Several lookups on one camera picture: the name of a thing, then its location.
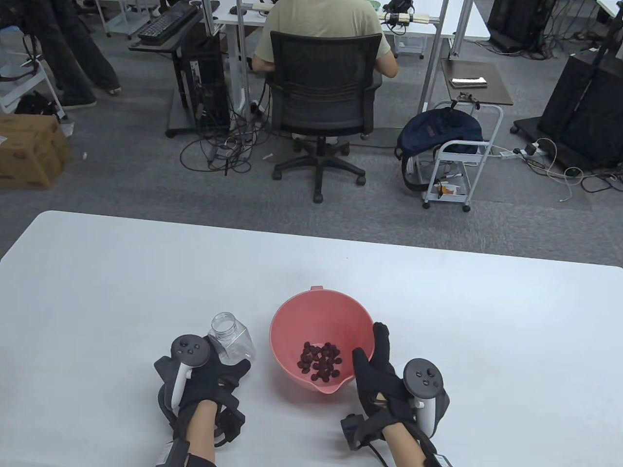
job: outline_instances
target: human hand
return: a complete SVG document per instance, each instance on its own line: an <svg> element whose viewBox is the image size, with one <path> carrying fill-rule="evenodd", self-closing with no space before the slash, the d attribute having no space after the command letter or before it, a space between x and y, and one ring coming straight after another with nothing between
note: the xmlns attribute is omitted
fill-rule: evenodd
<svg viewBox="0 0 623 467"><path fill-rule="evenodd" d="M368 417L387 406L398 420L413 420L409 405L412 396L389 363L388 327L375 323L373 330L374 354L370 361L362 348L353 350L354 375L361 406ZM378 398L379 393L387 402Z"/></svg>
<svg viewBox="0 0 623 467"><path fill-rule="evenodd" d="M222 395L222 391L231 394L238 387L240 379L251 368L251 363L247 359L236 365L223 364L212 338L206 336L204 339L210 345L210 358L205 365L194 368L191 378L186 381L182 400L179 403L174 438L186 436L188 425L200 402L204 400L214 401L218 405L217 413L219 413L220 405L224 403L219 400L219 394Z"/></svg>

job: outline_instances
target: cardboard box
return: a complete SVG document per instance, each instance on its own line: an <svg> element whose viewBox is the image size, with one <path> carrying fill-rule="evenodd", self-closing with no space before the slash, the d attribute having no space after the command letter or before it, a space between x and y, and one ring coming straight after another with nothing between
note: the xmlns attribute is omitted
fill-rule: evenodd
<svg viewBox="0 0 623 467"><path fill-rule="evenodd" d="M57 133L62 131L50 125L38 129L8 130L0 128L0 187L50 188L63 171L64 162L59 149L69 151L67 141Z"/></svg>
<svg viewBox="0 0 623 467"><path fill-rule="evenodd" d="M36 141L44 144L51 141L58 158L65 164L71 158L67 138L52 115L0 115L0 135L2 130L10 132L26 131L34 135Z"/></svg>

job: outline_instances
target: office chair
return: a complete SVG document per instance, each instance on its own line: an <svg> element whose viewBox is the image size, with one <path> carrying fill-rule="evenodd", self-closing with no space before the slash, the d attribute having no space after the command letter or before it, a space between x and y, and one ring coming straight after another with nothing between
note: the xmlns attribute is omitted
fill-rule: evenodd
<svg viewBox="0 0 623 467"><path fill-rule="evenodd" d="M383 82L374 71L381 35L326 38L302 37L271 31L275 71L267 77L272 89L272 126L305 136L316 136L316 144L300 138L294 151L301 156L275 165L273 180L282 171L311 166L316 169L313 201L322 203L325 167L357 175L357 185L366 184L366 172L342 159L349 143L327 144L327 136L361 133L366 139L374 128L374 92Z"/></svg>

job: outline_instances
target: clear plastic jar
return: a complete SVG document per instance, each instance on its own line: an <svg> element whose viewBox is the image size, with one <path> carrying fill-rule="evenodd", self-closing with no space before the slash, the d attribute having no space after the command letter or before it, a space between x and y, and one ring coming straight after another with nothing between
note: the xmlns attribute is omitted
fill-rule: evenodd
<svg viewBox="0 0 623 467"><path fill-rule="evenodd" d="M209 334L218 342L219 358L225 365L235 365L243 359L253 360L255 348L247 326L227 311L212 319Z"/></svg>

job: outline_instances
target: white table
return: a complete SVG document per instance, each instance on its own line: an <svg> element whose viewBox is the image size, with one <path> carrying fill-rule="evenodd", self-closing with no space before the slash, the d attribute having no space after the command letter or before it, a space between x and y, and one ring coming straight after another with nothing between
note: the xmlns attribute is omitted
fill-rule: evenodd
<svg viewBox="0 0 623 467"><path fill-rule="evenodd" d="M617 13L619 12L617 0L597 0L597 5L606 10L606 12L613 18L617 16Z"/></svg>
<svg viewBox="0 0 623 467"><path fill-rule="evenodd" d="M437 364L452 401L434 441L455 467L620 466L622 283L616 267L46 212L0 260L0 465L154 465L171 430L152 363L226 310L258 358L219 467L379 467L341 434L354 384L307 392L269 350L279 305L323 285L389 326L393 363Z"/></svg>
<svg viewBox="0 0 623 467"><path fill-rule="evenodd" d="M243 3L259 3L259 0L243 1ZM442 6L442 0L429 0L426 2L415 1L415 9L419 14L428 14L430 16L439 16L439 12ZM217 19L214 20L215 24L224 24L225 33L227 35L227 48L228 50L238 50L238 37L237 28L238 17L235 14L229 13L230 9L236 5L235 0L221 0L221 5L214 13ZM452 39L454 32L457 30L457 24L459 23L459 16L461 8L463 6L463 0L449 0L448 10L445 16L444 26L442 28L442 37L446 39ZM257 11L249 11L243 17L245 26L257 26L263 27L266 22L266 18L261 16ZM383 31L386 35L393 35L387 25L383 25ZM434 36L435 26L432 24L418 24L411 23L405 31L405 37L421 37L421 36ZM472 5L470 18L467 23L467 30L465 37L471 40L487 40L489 39L489 30L485 24L476 5ZM243 105L244 92L242 89L242 80L240 77L240 65L236 60L229 61L230 73L231 73L231 89L232 100L234 107L239 110Z"/></svg>

